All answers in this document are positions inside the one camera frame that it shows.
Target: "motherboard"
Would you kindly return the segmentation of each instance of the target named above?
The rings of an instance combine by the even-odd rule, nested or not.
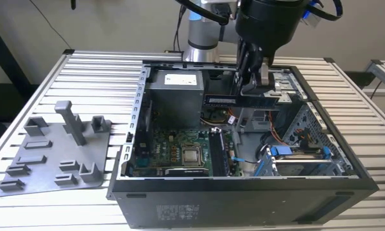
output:
[[[222,131],[222,137],[225,152],[233,153],[230,131]],[[152,153],[136,157],[134,177],[165,177],[178,174],[178,169],[213,176],[209,131],[156,129],[150,144]]]

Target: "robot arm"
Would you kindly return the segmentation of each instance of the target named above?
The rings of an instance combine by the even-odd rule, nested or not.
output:
[[[201,8],[189,0],[176,0],[190,11],[226,25],[236,20],[236,32],[240,36],[237,49],[237,73],[240,95],[261,95],[274,88],[268,68],[273,63],[277,49],[294,35],[298,22],[308,14],[336,21],[342,16],[341,0],[333,0],[336,15],[321,11],[316,5],[320,0],[201,0]],[[230,15],[217,15],[210,5],[229,3]]]

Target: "green circuit board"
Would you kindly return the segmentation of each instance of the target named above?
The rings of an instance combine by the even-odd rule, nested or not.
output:
[[[212,161],[209,149],[209,132],[197,130],[156,130],[152,140],[152,155],[136,158],[134,176],[161,177],[166,168],[206,168],[212,176]],[[233,150],[230,132],[224,133],[226,150]],[[200,150],[200,164],[185,166],[182,164],[182,148]]]

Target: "white wall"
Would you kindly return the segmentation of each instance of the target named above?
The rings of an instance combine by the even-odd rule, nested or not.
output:
[[[174,0],[34,0],[74,49],[162,51],[172,47],[178,4]],[[328,10],[332,0],[325,0]],[[317,29],[300,25],[280,56],[332,57],[345,70],[362,70],[369,59],[385,59],[385,0],[344,0],[345,15]],[[186,45],[186,20],[181,46]],[[29,79],[38,83],[52,68],[62,40],[28,0],[0,0],[0,34]],[[221,53],[236,52],[222,44]]]

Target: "orange wire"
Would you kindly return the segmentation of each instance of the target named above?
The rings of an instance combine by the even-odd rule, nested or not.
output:
[[[273,122],[272,122],[272,115],[270,115],[270,111],[269,111],[269,122],[270,122],[270,134],[274,137],[274,139],[284,145],[288,145],[286,143],[284,143],[277,135],[276,129],[273,127]]]

